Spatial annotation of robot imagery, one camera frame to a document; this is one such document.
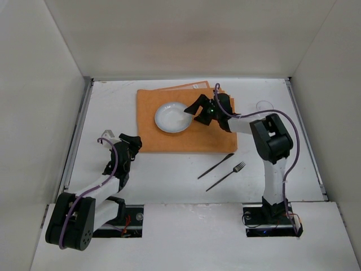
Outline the orange cloth placemat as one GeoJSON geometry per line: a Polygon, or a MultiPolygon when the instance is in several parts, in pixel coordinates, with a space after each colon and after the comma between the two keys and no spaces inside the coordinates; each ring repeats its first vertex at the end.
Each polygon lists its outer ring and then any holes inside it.
{"type": "Polygon", "coordinates": [[[163,132],[155,123],[157,109],[168,102],[190,106],[201,94],[213,98],[207,81],[169,88],[137,91],[137,127],[143,153],[150,152],[212,152],[230,153],[238,149],[237,134],[222,130],[216,121],[206,126],[196,121],[179,133],[163,132]]]}

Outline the white paper plate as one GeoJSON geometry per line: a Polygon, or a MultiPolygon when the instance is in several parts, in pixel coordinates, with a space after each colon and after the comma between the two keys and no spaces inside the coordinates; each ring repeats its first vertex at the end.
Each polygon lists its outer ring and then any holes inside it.
{"type": "Polygon", "coordinates": [[[192,123],[192,115],[185,113],[187,106],[179,102],[169,102],[160,106],[154,116],[157,127],[166,133],[179,133],[192,123]]]}

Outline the clear plastic cup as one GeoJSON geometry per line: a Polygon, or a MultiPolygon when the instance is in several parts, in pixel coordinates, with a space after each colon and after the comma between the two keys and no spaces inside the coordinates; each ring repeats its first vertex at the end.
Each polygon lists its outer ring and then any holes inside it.
{"type": "Polygon", "coordinates": [[[268,102],[266,100],[261,100],[261,101],[257,102],[256,109],[257,109],[257,111],[265,111],[265,110],[273,110],[274,107],[270,102],[268,102]]]}

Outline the black knife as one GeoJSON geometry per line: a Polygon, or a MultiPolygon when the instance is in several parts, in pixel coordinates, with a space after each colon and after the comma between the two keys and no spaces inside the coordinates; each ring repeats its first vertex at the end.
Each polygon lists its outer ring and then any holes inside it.
{"type": "Polygon", "coordinates": [[[209,168],[207,171],[205,171],[204,173],[202,173],[200,176],[198,176],[198,180],[202,177],[204,177],[205,175],[207,175],[208,173],[210,173],[212,170],[214,170],[217,166],[221,165],[223,162],[225,162],[226,160],[228,160],[229,158],[231,158],[232,156],[234,156],[234,153],[230,153],[227,154],[220,162],[218,162],[217,164],[215,164],[214,166],[212,166],[211,168],[209,168]]]}

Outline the black fork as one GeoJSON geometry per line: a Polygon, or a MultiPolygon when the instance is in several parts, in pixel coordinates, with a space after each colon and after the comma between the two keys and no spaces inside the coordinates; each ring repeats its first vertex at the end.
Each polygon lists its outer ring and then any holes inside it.
{"type": "Polygon", "coordinates": [[[211,190],[212,188],[214,188],[215,186],[217,186],[218,184],[220,184],[222,181],[224,181],[227,177],[229,177],[230,175],[232,175],[233,173],[238,173],[240,172],[244,167],[246,166],[245,162],[241,162],[238,165],[236,165],[235,167],[233,167],[232,171],[228,174],[226,174],[225,176],[223,176],[220,180],[218,180],[216,183],[212,184],[208,189],[206,189],[206,192],[208,192],[209,190],[211,190]]]}

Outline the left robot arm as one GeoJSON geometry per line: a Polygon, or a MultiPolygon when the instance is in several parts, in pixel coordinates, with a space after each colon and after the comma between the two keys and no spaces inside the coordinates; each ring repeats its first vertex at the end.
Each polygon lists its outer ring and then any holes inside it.
{"type": "Polygon", "coordinates": [[[83,251],[93,238],[142,237],[143,205],[127,205],[117,197],[129,180],[141,138],[126,134],[116,138],[106,131],[97,141],[111,153],[102,175],[76,193],[61,193],[49,220],[45,241],[62,250],[83,251]]]}

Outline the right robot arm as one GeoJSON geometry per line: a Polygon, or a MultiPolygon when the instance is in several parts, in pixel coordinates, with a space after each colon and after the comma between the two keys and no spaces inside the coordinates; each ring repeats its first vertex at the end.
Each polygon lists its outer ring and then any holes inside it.
{"type": "Polygon", "coordinates": [[[280,213],[290,216],[285,195],[285,181],[290,170],[286,170],[285,165],[294,144],[280,116],[285,117],[294,130],[297,128],[287,114],[279,110],[236,114],[233,112],[230,97],[225,93],[215,93],[212,99],[201,94],[184,112],[194,115],[194,120],[204,125],[215,120],[226,132],[251,134],[265,167],[263,211],[268,217],[280,213]]]}

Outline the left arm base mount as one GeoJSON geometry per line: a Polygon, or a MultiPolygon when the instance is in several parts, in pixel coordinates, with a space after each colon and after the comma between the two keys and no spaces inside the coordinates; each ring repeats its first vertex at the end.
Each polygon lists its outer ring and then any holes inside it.
{"type": "Polygon", "coordinates": [[[141,238],[143,233],[144,205],[125,208],[124,218],[114,219],[101,226],[94,238],[141,238]]]}

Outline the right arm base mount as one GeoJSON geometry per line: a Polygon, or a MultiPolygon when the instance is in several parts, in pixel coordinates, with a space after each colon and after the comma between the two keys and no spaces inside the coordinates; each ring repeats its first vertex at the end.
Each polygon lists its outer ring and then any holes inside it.
{"type": "Polygon", "coordinates": [[[246,204],[243,206],[242,222],[247,237],[297,237],[303,234],[303,224],[298,214],[289,204],[289,217],[283,211],[274,218],[267,218],[262,204],[246,204]]]}

